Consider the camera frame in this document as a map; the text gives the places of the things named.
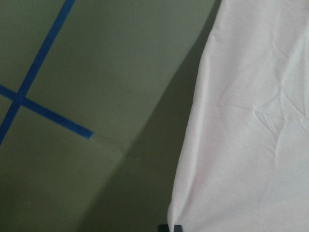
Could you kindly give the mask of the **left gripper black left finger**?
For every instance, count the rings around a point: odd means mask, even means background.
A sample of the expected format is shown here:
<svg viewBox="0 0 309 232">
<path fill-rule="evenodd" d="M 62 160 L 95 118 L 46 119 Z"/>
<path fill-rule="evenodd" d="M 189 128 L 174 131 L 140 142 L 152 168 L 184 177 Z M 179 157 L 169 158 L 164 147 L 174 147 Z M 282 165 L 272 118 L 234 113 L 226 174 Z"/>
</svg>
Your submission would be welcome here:
<svg viewBox="0 0 309 232">
<path fill-rule="evenodd" d="M 158 232 L 169 232 L 169 226 L 168 224 L 160 224 L 157 226 Z"/>
</svg>

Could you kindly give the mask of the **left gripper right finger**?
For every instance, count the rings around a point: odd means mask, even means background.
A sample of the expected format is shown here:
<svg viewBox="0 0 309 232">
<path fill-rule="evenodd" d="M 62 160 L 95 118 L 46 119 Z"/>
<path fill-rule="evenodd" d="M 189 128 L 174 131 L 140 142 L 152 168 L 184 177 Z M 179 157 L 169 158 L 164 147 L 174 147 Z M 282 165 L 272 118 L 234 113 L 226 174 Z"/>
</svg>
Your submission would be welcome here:
<svg viewBox="0 0 309 232">
<path fill-rule="evenodd" d="M 174 232 L 183 232 L 182 225 L 174 225 Z"/>
</svg>

